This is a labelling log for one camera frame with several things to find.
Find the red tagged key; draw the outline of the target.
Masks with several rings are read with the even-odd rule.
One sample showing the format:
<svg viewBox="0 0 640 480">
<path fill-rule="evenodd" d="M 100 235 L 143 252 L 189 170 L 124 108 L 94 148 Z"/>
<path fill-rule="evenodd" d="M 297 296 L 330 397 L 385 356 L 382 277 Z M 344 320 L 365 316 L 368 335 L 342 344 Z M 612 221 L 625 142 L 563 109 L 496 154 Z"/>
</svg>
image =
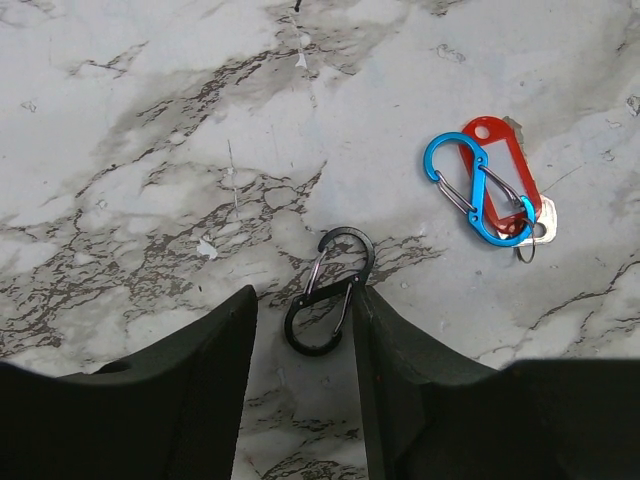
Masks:
<svg viewBox="0 0 640 480">
<path fill-rule="evenodd" d="M 552 242 L 557 234 L 558 215 L 554 202 L 542 195 L 536 185 L 523 149 L 521 126 L 504 117 L 480 116 L 462 132 L 475 140 L 489 157 L 489 169 L 507 186 L 486 180 L 484 225 L 499 239 L 519 234 L 527 226 L 526 211 L 516 205 L 527 197 L 535 210 L 532 235 L 515 247 L 518 260 L 531 263 L 536 248 Z"/>
</svg>

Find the blue S carabiner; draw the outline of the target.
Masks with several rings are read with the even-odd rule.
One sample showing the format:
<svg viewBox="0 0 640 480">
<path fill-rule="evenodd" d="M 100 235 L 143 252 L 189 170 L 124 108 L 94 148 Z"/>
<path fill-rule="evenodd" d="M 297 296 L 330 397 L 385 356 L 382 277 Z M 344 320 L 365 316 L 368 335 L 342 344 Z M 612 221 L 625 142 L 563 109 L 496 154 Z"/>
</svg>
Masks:
<svg viewBox="0 0 640 480">
<path fill-rule="evenodd" d="M 472 153 L 470 199 L 458 192 L 434 167 L 434 155 L 439 147 L 448 143 L 465 146 Z M 518 196 L 517 192 L 489 168 L 489 156 L 486 151 L 469 135 L 461 132 L 447 132 L 436 136 L 426 147 L 423 155 L 423 168 L 427 178 L 435 183 L 439 190 L 464 214 L 475 232 L 487 243 L 501 248 L 520 245 L 534 232 L 535 210 L 531 200 Z M 521 230 L 513 236 L 500 238 L 491 233 L 484 224 L 485 191 L 487 179 L 500 187 L 514 206 L 524 214 Z"/>
</svg>

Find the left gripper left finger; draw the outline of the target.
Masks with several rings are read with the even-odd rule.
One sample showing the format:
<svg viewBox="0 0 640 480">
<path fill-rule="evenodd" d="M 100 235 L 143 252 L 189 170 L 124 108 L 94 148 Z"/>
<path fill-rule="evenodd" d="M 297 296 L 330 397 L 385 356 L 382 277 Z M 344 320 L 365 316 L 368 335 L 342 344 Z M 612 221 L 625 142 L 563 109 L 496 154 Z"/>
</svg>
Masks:
<svg viewBox="0 0 640 480">
<path fill-rule="evenodd" d="M 94 373 L 1 366 L 5 479 L 227 479 L 257 324 L 245 286 Z"/>
</svg>

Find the black S carabiner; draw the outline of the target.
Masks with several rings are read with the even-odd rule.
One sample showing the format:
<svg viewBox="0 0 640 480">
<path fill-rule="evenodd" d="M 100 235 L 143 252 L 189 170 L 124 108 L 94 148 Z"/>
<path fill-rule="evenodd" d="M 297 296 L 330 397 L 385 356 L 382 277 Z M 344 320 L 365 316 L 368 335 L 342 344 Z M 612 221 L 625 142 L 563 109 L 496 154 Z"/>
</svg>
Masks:
<svg viewBox="0 0 640 480">
<path fill-rule="evenodd" d="M 355 238 L 363 246 L 365 255 L 364 266 L 353 275 L 347 276 L 331 285 L 316 289 L 315 283 L 319 275 L 321 263 L 328 252 L 328 246 L 337 237 L 341 236 L 350 236 Z M 319 255 L 313 263 L 306 286 L 303 292 L 292 300 L 283 323 L 284 336 L 287 343 L 296 352 L 307 357 L 321 357 L 327 355 L 339 345 L 343 336 L 342 328 L 347 316 L 353 290 L 356 286 L 366 284 L 376 259 L 376 253 L 371 239 L 361 230 L 347 226 L 337 227 L 327 232 L 320 239 L 317 251 Z M 332 331 L 329 341 L 321 346 L 305 345 L 300 342 L 293 329 L 293 321 L 299 311 L 339 295 L 344 296 L 344 303 L 341 316 Z"/>
</svg>

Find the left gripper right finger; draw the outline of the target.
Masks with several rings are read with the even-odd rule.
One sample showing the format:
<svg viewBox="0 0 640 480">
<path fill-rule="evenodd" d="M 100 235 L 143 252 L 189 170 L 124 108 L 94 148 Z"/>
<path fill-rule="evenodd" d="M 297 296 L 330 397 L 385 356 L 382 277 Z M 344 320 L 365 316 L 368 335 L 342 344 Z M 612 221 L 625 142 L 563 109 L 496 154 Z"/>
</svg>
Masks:
<svg viewBox="0 0 640 480">
<path fill-rule="evenodd" d="M 495 370 L 409 321 L 377 291 L 352 301 L 373 479 L 635 479 L 639 363 L 520 360 Z"/>
</svg>

